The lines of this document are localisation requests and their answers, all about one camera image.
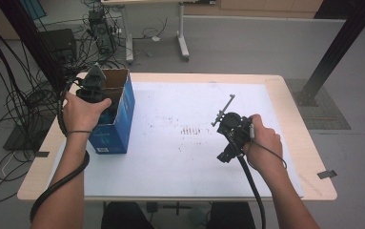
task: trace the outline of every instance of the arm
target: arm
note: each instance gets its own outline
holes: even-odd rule
[[[282,156],[280,135],[265,128],[260,115],[253,116],[255,140]],[[304,203],[298,197],[282,162],[256,144],[244,147],[247,159],[264,178],[272,192],[280,228],[319,228]]]
[[[106,99],[87,103],[73,94],[66,94],[63,119],[68,131],[91,131],[100,114],[111,105]],[[51,180],[51,185],[65,177],[84,160],[90,133],[68,135],[63,156]],[[42,203],[31,228],[82,228],[84,221],[84,172],[66,183]]]

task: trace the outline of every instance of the metal stand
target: metal stand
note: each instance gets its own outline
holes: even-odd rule
[[[294,93],[299,106],[316,106],[314,98],[336,65],[355,42],[365,27],[365,1],[360,1],[355,11],[340,29],[330,48],[325,52],[314,73],[301,92]]]
[[[189,61],[188,47],[186,46],[185,36],[183,35],[183,12],[184,4],[181,2],[179,3],[179,31],[176,34],[178,37],[179,47],[182,51],[182,57]]]
[[[164,208],[171,208],[171,209],[176,209],[176,215],[179,216],[179,210],[180,209],[192,209],[192,207],[190,206],[181,206],[179,204],[179,201],[176,203],[176,206],[171,206],[171,205],[165,205]]]
[[[132,55],[132,35],[129,33],[129,25],[128,25],[128,15],[126,13],[126,6],[117,6],[122,13],[123,18],[123,30],[125,31],[126,35],[126,62],[131,64],[134,60]]]

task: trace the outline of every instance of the hand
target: hand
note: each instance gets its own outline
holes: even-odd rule
[[[63,119],[68,132],[91,132],[101,113],[112,104],[109,98],[99,103],[89,103],[71,93],[66,93],[65,98],[67,104],[63,108]]]
[[[282,157],[283,150],[282,143],[280,142],[280,135],[276,134],[274,129],[263,126],[262,118],[259,114],[254,114],[251,116],[251,118],[253,121],[255,134],[254,140],[258,144]],[[262,176],[267,176],[270,173],[279,173],[280,169],[284,170],[282,161],[267,150],[260,147],[258,144],[254,142],[251,144],[247,143],[243,149],[248,161],[254,166],[254,168]]]

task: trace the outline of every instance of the black device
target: black device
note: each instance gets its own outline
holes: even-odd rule
[[[95,37],[96,39],[96,46],[98,47],[99,53],[113,53],[113,28],[108,25],[104,10],[90,10],[88,21],[90,22],[91,36]]]
[[[105,94],[102,86],[106,76],[99,68],[98,64],[92,66],[83,80],[80,80],[81,89],[76,91],[76,95],[89,103],[97,103],[105,98],[110,98]],[[112,99],[112,104],[105,109],[99,117],[98,124],[112,124],[116,118],[118,103]]]
[[[265,208],[263,207],[262,200],[256,189],[255,183],[253,181],[253,176],[251,175],[251,171],[248,168],[247,163],[245,162],[244,152],[242,150],[247,142],[250,142],[254,139],[252,120],[245,116],[241,117],[237,113],[224,114],[230,103],[235,98],[235,95],[230,94],[230,98],[230,101],[227,103],[224,109],[219,111],[215,122],[212,123],[212,125],[215,126],[217,122],[220,122],[217,132],[225,136],[229,141],[229,144],[224,149],[224,152],[221,153],[217,158],[221,162],[227,163],[235,157],[238,158],[238,161],[241,164],[242,169],[244,170],[245,176],[250,183],[251,189],[253,190],[253,195],[256,198],[256,202],[258,203],[262,219],[262,228],[264,229],[266,226]]]
[[[76,60],[77,47],[71,29],[41,31],[39,33],[43,43],[59,63],[67,64]]]
[[[221,162],[230,162],[236,156],[243,156],[242,148],[252,140],[253,124],[250,118],[237,113],[227,113],[222,118],[217,132],[227,138],[229,144],[217,158]]]

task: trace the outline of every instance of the blue cardboard box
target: blue cardboard box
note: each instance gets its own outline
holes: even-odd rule
[[[134,94],[129,70],[102,70],[107,77],[102,90],[116,102],[114,122],[99,124],[93,129],[89,141],[99,155],[125,154],[128,151],[129,136],[134,111]]]

